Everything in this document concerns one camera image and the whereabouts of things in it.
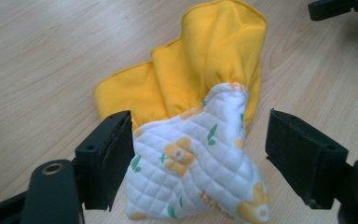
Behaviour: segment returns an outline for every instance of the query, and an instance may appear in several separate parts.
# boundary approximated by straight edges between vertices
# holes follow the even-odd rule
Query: yellow cloth
[[[248,128],[260,89],[259,55],[266,19],[250,5],[220,0],[192,7],[182,19],[182,33],[156,48],[152,61],[120,71],[95,90],[102,119],[123,110],[132,114],[133,130],[169,119],[202,102],[219,83],[238,82],[250,93]]]

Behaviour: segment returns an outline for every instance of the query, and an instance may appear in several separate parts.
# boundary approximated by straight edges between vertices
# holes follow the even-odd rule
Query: light wood surface
[[[180,34],[198,0],[0,0],[0,202],[27,190],[38,165],[72,159],[99,124],[93,90],[119,69],[148,61],[150,51]],[[358,13],[311,21],[311,1],[257,1],[268,19],[260,104],[247,136],[269,187],[270,223],[337,223],[312,211],[266,160],[271,108],[294,114],[350,150],[358,160]],[[113,211],[87,211],[87,223],[135,223],[125,190]],[[233,223],[207,213],[139,223]]]

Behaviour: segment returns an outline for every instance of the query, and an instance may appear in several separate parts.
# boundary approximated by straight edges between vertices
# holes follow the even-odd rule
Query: white quilted fabric
[[[267,187],[244,143],[247,99],[242,85],[218,84],[199,106],[133,133],[126,174],[131,219],[216,210],[241,222],[269,220]]]

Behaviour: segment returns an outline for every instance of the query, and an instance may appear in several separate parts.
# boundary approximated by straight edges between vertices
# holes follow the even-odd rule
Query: wood grain surface
[[[0,202],[27,190],[38,165],[72,159],[99,124],[93,90],[117,70],[148,61],[180,34],[198,0],[0,0]],[[249,153],[269,187],[270,223],[337,223],[310,210],[266,160],[271,108],[296,115],[358,160],[358,13],[311,21],[311,1],[249,3],[268,19],[263,82]],[[130,221],[124,185],[112,212],[87,211],[87,223],[234,223],[217,213],[179,220]]]

